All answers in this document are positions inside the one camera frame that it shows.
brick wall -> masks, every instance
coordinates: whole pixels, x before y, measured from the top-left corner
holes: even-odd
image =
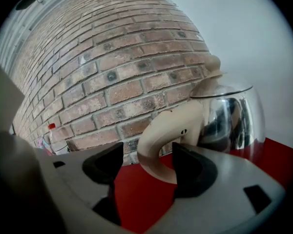
[[[134,153],[158,112],[185,101],[206,75],[206,52],[170,0],[66,0],[16,61],[12,79],[25,94],[16,133],[36,145],[55,123],[56,139],[75,150],[122,140],[124,153]]]

red surface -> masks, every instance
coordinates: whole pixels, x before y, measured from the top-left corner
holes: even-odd
[[[171,158],[167,155],[161,161],[172,168]],[[293,178],[293,149],[267,138],[256,165],[286,188]],[[150,176],[140,165],[122,167],[115,179],[122,226],[145,232],[170,208],[175,188]]]

teapot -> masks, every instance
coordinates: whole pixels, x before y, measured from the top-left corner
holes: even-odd
[[[205,56],[208,74],[185,103],[162,111],[140,137],[137,157],[150,175],[177,184],[173,169],[160,162],[161,148],[180,143],[225,152],[256,163],[265,141],[265,120],[255,88],[243,78],[220,71],[220,60]]]

plastic bottle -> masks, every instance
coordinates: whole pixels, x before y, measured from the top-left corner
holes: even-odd
[[[51,123],[48,125],[48,128],[50,130],[49,132],[49,138],[50,138],[50,143],[51,143],[51,149],[56,155],[61,155],[61,154],[67,154],[70,153],[70,149],[68,148],[68,145],[65,140],[60,140],[56,141],[54,137],[52,136],[52,131],[55,130],[55,124]]]

teapot handle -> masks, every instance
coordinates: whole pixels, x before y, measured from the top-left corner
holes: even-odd
[[[137,156],[143,169],[153,177],[177,184],[173,169],[160,162],[161,148],[181,137],[181,143],[196,145],[204,122],[203,103],[190,100],[170,111],[161,112],[140,137]]]

